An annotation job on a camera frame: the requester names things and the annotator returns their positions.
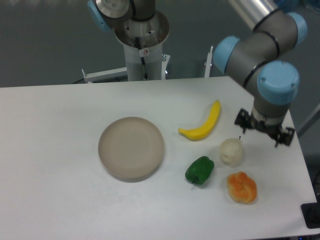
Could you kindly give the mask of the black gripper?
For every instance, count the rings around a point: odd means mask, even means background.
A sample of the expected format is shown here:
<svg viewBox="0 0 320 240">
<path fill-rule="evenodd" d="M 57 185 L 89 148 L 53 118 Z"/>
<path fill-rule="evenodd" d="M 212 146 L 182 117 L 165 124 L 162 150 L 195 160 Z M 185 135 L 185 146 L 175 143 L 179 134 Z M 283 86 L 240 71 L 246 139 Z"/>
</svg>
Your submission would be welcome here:
<svg viewBox="0 0 320 240">
<path fill-rule="evenodd" d="M 258 132 L 267 134 L 270 138 L 274 138 L 275 147 L 278 145 L 285 145 L 289 147 L 295 135 L 295 129 L 292 127 L 282 127 L 284 116 L 279 117 L 265 117 L 253 113 L 250 115 L 248 111 L 241 108 L 237 114 L 234 124 L 242 129 L 245 134 L 246 130 L 257 130 Z"/>
</svg>

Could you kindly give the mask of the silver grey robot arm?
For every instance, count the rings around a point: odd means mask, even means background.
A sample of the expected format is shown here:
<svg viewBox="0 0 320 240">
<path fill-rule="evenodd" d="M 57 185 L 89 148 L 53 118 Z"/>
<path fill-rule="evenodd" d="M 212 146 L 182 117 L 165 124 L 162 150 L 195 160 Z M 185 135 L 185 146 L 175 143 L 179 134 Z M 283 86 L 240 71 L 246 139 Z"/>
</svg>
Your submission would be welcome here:
<svg viewBox="0 0 320 240">
<path fill-rule="evenodd" d="M 284 13 L 272 0 L 232 0 L 230 5 L 251 28 L 242 41 L 223 39 L 209 55 L 223 74 L 253 97 L 251 112 L 241 109 L 235 124 L 243 131 L 257 130 L 289 146 L 295 134 L 282 123 L 300 83 L 297 69 L 279 56 L 292 50 L 306 37 L 304 18 Z M 162 45 L 169 35 L 169 22 L 153 0 L 90 0 L 88 10 L 102 31 L 113 29 L 123 45 L 130 81 L 160 80 L 166 77 Z"/>
</svg>

